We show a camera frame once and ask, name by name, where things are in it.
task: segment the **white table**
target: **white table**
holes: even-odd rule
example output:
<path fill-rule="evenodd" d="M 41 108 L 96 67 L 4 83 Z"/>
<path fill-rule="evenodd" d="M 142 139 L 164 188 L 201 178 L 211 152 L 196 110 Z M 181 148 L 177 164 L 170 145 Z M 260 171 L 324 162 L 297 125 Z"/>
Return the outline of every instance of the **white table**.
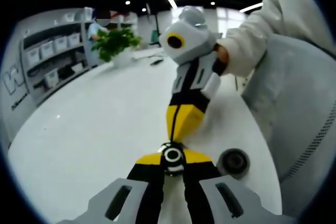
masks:
<path fill-rule="evenodd" d="M 90 198 L 127 177 L 139 157 L 167 141 L 165 113 L 176 65 L 165 58 L 150 67 L 155 60 L 140 59 L 125 69 L 109 63 L 93 69 L 50 97 L 18 132 L 9 162 L 48 223 L 85 212 Z M 266 209 L 281 214 L 271 154 L 232 76 L 222 77 L 204 124 L 186 145 L 214 162 L 228 148 L 243 149 L 251 166 L 242 182 Z M 190 223 L 183 190 L 180 178 L 166 180 L 159 223 Z"/>

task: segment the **wall lettering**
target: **wall lettering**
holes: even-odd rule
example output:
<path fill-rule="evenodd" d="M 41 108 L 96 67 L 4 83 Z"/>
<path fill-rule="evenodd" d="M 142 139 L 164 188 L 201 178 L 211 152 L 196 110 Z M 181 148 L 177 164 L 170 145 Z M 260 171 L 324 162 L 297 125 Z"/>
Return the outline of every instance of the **wall lettering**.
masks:
<path fill-rule="evenodd" d="M 23 97 L 20 98 L 20 100 L 16 101 L 13 105 L 12 105 L 12 111 L 14 111 L 18 106 L 19 104 L 27 97 L 27 93 L 24 94 Z"/>
<path fill-rule="evenodd" d="M 3 74 L 4 85 L 10 95 L 14 94 L 17 87 L 25 83 L 19 63 L 14 64 L 9 71 Z"/>

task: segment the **person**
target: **person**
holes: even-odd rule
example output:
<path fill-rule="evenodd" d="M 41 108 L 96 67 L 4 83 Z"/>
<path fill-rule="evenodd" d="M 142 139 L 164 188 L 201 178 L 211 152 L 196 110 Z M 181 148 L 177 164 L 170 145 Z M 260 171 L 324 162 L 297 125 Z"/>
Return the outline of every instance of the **person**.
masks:
<path fill-rule="evenodd" d="M 328 24 L 314 0 L 263 0 L 239 28 L 229 29 L 215 50 L 227 64 L 223 74 L 247 77 L 266 52 L 267 38 L 280 34 L 309 42 L 330 55 L 336 46 Z"/>
<path fill-rule="evenodd" d="M 106 26 L 111 21 L 110 11 L 108 10 L 95 10 L 93 12 L 94 22 L 90 24 L 88 29 L 88 40 L 90 47 L 90 56 L 89 56 L 89 64 L 93 67 L 96 67 L 103 63 L 101 59 L 99 59 L 99 51 L 94 50 L 91 51 L 91 48 L 97 43 L 99 39 L 98 31 L 108 31 Z"/>

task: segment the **green leaves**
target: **green leaves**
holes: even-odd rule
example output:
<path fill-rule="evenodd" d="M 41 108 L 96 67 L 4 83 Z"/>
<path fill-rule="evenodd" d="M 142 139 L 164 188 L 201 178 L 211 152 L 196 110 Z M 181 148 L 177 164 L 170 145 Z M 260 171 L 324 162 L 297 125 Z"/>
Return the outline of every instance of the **green leaves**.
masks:
<path fill-rule="evenodd" d="M 134 35 L 129 28 L 122 30 L 110 30 L 108 32 L 98 31 L 99 39 L 92 51 L 99 50 L 99 58 L 105 62 L 111 61 L 113 57 L 123 52 L 128 47 L 136 47 L 140 44 L 141 38 Z"/>

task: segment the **robotic arm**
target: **robotic arm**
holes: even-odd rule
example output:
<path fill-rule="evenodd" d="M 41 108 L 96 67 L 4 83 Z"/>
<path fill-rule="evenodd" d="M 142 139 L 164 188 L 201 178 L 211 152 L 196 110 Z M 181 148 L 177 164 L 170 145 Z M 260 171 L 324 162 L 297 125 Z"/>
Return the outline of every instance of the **robotic arm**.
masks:
<path fill-rule="evenodd" d="M 214 52 L 216 38 L 204 23 L 198 9 L 186 7 L 180 20 L 160 36 L 164 51 L 178 64 L 166 114 L 171 142 L 182 142 L 201 124 L 226 68 Z"/>
<path fill-rule="evenodd" d="M 221 176 L 208 156 L 182 144 L 201 124 L 226 67 L 213 52 L 216 39 L 204 23 L 199 10 L 187 7 L 160 37 L 165 52 L 178 64 L 166 115 L 170 141 L 161 152 L 141 157 L 127 179 L 115 180 L 94 196 L 84 214 L 58 224 L 156 224 L 166 175 L 182 175 L 193 223 L 294 223 L 268 212 L 254 192 Z"/>

